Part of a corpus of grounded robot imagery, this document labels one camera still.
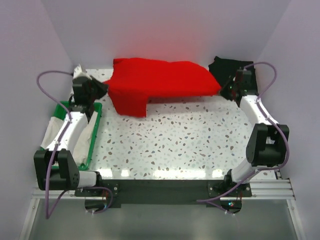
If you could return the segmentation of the red t shirt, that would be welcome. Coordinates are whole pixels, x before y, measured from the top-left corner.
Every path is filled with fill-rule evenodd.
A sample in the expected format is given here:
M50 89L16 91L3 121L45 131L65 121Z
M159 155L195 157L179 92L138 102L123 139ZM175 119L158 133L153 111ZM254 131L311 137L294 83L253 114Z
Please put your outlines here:
M184 98L216 95L221 86L204 67L190 61L116 58L108 85L119 115L144 118L150 98Z

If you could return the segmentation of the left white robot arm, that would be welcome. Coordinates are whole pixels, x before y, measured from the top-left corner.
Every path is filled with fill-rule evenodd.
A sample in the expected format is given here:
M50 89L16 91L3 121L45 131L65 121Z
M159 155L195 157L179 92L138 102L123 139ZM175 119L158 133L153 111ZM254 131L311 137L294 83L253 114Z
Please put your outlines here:
M89 171L93 147L99 128L102 104L96 101L108 92L108 86L87 73L75 73L72 80L73 94L67 103L58 106L65 111L63 124L52 142L33 156L38 187L43 191L76 190L85 188L92 196L99 196L104 184L100 174ZM84 140L84 160L77 163L73 153Z

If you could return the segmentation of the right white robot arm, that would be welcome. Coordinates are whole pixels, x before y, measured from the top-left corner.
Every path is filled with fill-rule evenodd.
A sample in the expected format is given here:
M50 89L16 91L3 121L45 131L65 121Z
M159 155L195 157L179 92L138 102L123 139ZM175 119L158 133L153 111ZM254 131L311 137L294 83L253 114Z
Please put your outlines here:
M244 160L230 169L223 179L223 192L230 197L261 171L273 170L287 161L289 127L279 124L264 107L251 85L252 72L239 69L222 89L222 96L236 102L253 126Z

